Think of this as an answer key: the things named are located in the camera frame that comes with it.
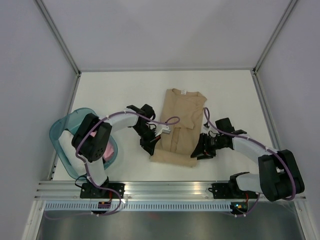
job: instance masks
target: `folded clothing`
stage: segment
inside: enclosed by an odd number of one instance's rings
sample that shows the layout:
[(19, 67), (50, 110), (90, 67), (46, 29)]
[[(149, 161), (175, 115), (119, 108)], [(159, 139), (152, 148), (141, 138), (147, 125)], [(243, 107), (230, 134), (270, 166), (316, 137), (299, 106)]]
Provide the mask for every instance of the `folded clothing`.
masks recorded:
[[(71, 166), (73, 169), (76, 171), (76, 173), (81, 176), (86, 174), (86, 168), (84, 162), (76, 157), (76, 149), (72, 146), (71, 141), (74, 136), (72, 135), (71, 132), (64, 130), (59, 137), (59, 143), (61, 145), (61, 148), (69, 160)], [(107, 162), (109, 161), (114, 154), (114, 147), (110, 142), (108, 142), (105, 152), (103, 154), (103, 159)]]
[(166, 91), (160, 119), (164, 122), (172, 116), (178, 116), (180, 122), (170, 126), (170, 134), (161, 135), (150, 158), (152, 161), (187, 167), (197, 164), (197, 159), (190, 158), (190, 155), (199, 141), (206, 100), (200, 92), (175, 88)]

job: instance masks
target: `teal laundry basket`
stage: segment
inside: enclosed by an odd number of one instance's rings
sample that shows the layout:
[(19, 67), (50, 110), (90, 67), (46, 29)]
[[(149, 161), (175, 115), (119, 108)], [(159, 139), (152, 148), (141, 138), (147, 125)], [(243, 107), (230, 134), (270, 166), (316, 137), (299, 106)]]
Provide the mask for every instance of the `teal laundry basket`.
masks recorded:
[[(72, 113), (68, 114), (64, 118), (61, 118), (58, 121), (56, 121), (51, 126), (50, 131), (49, 131), (49, 137), (50, 137), (50, 140), (53, 144), (53, 147), (56, 150), (56, 153), (58, 154), (65, 170), (70, 175), (70, 177), (72, 177), (73, 179), (77, 179), (79, 177), (79, 175), (77, 174), (77, 172), (74, 170), (74, 168), (70, 164), (65, 152), (63, 151), (63, 149), (60, 145), (59, 138), (61, 137), (61, 134), (65, 129), (68, 129), (73, 135), (75, 135), (80, 124), (82, 123), (82, 121), (84, 120), (84, 118), (87, 114), (97, 115), (90, 108), (87, 108), (87, 107), (79, 108), (79, 109), (73, 111)], [(115, 161), (115, 159), (118, 155), (118, 146), (112, 136), (110, 136), (109, 142), (113, 146), (114, 153), (113, 153), (113, 156), (106, 163), (104, 163), (104, 165), (103, 165), (104, 169), (107, 169)]]

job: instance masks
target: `gray wall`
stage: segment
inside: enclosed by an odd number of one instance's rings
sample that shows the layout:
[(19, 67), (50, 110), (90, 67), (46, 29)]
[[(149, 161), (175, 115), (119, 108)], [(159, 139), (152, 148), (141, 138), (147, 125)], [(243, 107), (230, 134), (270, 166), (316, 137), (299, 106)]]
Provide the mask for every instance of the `gray wall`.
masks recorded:
[(289, 0), (43, 0), (85, 70), (253, 68)]
[(0, 238), (18, 240), (75, 74), (32, 0), (0, 4)]
[(283, 147), (295, 154), (320, 229), (320, 1), (299, 1), (259, 73)]

